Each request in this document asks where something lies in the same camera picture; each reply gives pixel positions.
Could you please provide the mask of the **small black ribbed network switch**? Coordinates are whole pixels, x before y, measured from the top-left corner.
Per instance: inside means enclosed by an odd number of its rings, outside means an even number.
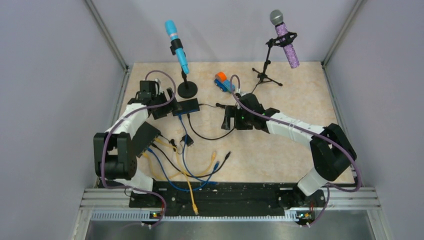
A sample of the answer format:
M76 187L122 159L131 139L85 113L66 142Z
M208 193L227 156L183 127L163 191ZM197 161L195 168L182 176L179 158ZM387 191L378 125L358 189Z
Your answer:
M199 101L197 98L187 99L177 102L177 110L172 111L172 115L180 116L200 111Z

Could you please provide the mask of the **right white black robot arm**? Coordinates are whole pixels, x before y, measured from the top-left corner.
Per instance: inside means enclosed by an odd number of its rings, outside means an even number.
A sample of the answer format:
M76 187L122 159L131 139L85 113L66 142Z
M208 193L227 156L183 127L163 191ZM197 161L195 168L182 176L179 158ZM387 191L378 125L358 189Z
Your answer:
M265 109L253 93L236 99L235 105L225 106L222 129L256 129L271 135L279 135L305 146L311 151L313 167L296 184L293 200L299 206L307 206L314 193L324 185L335 181L357 159L342 128L331 123L320 126L292 118L275 108Z

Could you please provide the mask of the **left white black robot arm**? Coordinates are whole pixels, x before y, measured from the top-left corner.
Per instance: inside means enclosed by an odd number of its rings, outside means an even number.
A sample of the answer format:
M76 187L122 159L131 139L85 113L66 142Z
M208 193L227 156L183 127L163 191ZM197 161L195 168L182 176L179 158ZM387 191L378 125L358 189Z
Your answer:
M142 193L141 200L147 206L156 206L161 194L153 188L155 181L138 168L138 159L161 133L147 120L164 118L180 109L173 88L163 89L159 79L140 81L123 114L108 130L93 137L96 175Z

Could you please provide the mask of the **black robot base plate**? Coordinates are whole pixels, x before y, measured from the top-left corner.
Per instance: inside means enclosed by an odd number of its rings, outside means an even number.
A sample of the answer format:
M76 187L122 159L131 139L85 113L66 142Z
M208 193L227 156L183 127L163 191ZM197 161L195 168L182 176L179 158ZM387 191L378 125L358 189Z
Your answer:
M304 196L295 190L294 183L219 182L193 185L193 193L182 191L187 183L170 185L155 181L153 192L166 202L166 217L194 217L195 204L200 217L279 217L290 210L305 212L322 208L326 203L323 190Z

